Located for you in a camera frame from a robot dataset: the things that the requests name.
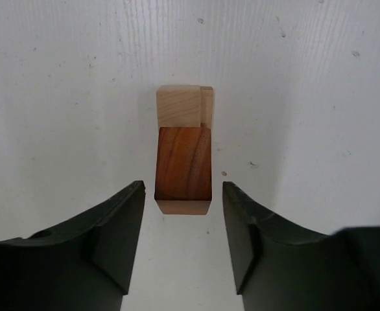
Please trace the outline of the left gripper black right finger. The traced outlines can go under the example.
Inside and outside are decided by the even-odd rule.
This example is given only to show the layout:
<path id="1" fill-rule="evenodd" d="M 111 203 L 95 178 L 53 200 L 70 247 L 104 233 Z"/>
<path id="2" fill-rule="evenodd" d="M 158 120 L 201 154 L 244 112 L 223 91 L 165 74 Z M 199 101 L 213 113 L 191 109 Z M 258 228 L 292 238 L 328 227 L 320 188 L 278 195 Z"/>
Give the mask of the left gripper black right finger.
<path id="1" fill-rule="evenodd" d="M 380 226 L 324 235 L 222 185 L 236 292 L 245 310 L 380 310 Z"/>

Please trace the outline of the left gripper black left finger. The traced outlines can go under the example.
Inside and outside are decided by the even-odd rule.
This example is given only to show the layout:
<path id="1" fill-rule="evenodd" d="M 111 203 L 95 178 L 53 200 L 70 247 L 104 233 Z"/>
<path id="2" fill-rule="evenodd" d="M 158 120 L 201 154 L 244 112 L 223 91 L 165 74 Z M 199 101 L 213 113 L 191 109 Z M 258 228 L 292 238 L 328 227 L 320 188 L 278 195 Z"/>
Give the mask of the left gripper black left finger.
<path id="1" fill-rule="evenodd" d="M 134 181 L 64 222 L 0 241 L 0 310 L 119 310 L 144 205 Z"/>

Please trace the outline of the red-brown wood triangle block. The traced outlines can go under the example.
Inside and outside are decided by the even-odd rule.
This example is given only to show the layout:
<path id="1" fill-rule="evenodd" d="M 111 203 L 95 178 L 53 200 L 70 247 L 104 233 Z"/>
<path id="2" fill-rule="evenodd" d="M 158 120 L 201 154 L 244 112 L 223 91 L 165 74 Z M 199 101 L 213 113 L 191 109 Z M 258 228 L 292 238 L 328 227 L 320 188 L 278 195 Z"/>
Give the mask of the red-brown wood triangle block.
<path id="1" fill-rule="evenodd" d="M 166 201 L 212 199 L 209 128 L 159 129 L 154 198 Z"/>

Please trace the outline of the light wood cube block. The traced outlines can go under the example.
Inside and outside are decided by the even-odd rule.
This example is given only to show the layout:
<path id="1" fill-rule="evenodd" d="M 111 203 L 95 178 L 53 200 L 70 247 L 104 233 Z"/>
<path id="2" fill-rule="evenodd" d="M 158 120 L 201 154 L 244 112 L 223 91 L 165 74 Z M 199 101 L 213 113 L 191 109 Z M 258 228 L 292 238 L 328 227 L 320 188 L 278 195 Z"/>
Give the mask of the light wood cube block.
<path id="1" fill-rule="evenodd" d="M 200 86 L 160 86 L 156 90 L 156 106 L 159 128 L 200 127 Z"/>

